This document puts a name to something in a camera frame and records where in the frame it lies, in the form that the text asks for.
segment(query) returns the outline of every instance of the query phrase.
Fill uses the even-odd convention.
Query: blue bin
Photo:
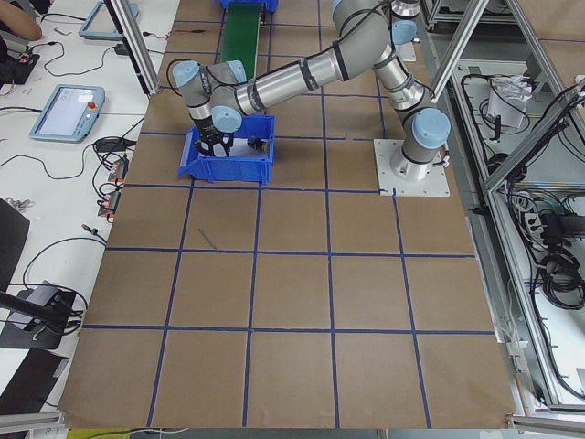
[[[234,133],[237,139],[249,139],[256,136],[267,141],[269,149],[264,158],[201,155],[194,147],[194,143],[199,139],[199,131],[193,126],[186,134],[179,175],[190,174],[198,180],[210,182],[227,180],[268,183],[271,180],[271,165],[274,163],[275,124],[275,116],[252,115],[245,117],[241,127]]]
[[[230,3],[264,3],[266,9],[270,12],[276,12],[276,9],[278,9],[278,0],[221,0],[221,5],[224,9],[226,9]]]

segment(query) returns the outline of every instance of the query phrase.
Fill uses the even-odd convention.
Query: tablet
[[[130,9],[134,18],[138,16],[138,5],[130,3]],[[108,8],[103,2],[98,2],[86,18],[80,29],[80,37],[87,39],[109,39],[119,41],[120,34],[113,24]]]
[[[30,137],[79,142],[90,133],[105,102],[102,87],[59,84],[30,131]]]

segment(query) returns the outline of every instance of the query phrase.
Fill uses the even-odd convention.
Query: floor
[[[326,47],[331,3],[281,0],[258,72]],[[170,38],[165,85],[172,59],[218,59],[222,17],[183,0],[175,28],[207,32]],[[452,174],[449,198],[378,194],[372,139],[404,136],[383,97],[368,72],[270,109],[265,186],[177,177],[191,122],[170,90],[152,98],[59,404],[70,427],[505,425]]]

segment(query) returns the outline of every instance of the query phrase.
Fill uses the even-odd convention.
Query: green conveyor belt
[[[228,6],[221,60],[239,59],[248,79],[256,76],[261,11],[259,3],[230,3]]]

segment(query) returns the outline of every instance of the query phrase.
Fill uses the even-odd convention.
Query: white table
[[[168,32],[175,18],[179,0],[134,0],[140,9],[138,23],[141,30],[163,35]],[[95,6],[93,0],[56,0],[51,13],[73,16],[87,16]],[[34,44],[59,41],[65,47],[66,56],[49,65],[54,72],[82,71],[101,63],[103,51],[113,46],[111,41],[90,41],[78,36],[81,22],[61,16],[49,16],[42,23],[44,37]],[[55,27],[63,33],[60,35]],[[164,52],[166,41],[155,37],[146,37],[149,49]],[[55,86],[60,83],[89,84],[101,86],[106,90],[106,103],[90,135],[79,144],[40,142],[28,137],[28,133],[38,117],[32,112],[0,112],[0,163],[7,158],[18,155],[32,155],[42,159],[48,171],[56,177],[71,176],[79,172],[83,148],[95,140],[110,135],[122,135],[137,123],[146,113],[148,99],[136,79],[132,64],[127,57],[108,53],[104,67],[81,76],[54,78],[44,69],[43,64],[60,53],[59,45],[44,46],[35,50],[41,55],[27,84],[15,86],[14,91],[0,97],[0,106],[26,106],[41,109]],[[152,53],[151,59],[156,70],[160,67],[162,55]],[[5,86],[0,93],[7,92]],[[129,139],[136,139],[141,125],[128,134]],[[54,241],[69,237],[88,237],[90,234],[81,228],[85,223],[100,230],[107,239],[110,224],[106,219],[98,218],[97,196],[91,186],[92,175],[99,161],[91,148],[86,153],[85,172],[75,179],[54,181],[47,177],[38,162],[18,158],[0,168],[0,197],[14,199],[31,199],[34,205],[23,214],[30,220],[30,232],[20,262],[16,267],[13,281],[20,282],[22,272],[28,262],[44,247]],[[107,171],[101,169],[97,175],[98,185],[106,181]],[[27,280],[38,283],[48,280],[75,288],[89,301],[91,291],[100,267],[103,247],[90,241],[70,241],[51,248],[31,267]],[[16,294],[22,287],[11,286],[8,293]],[[74,307],[80,309],[78,298]],[[0,309],[0,319],[8,315]],[[53,352],[71,358],[75,351],[77,337],[64,337],[58,349]],[[26,355],[26,349],[0,350],[0,392]],[[57,385],[49,395],[52,403],[59,401],[63,392],[69,366],[61,375]],[[43,411],[53,411],[44,407]]]

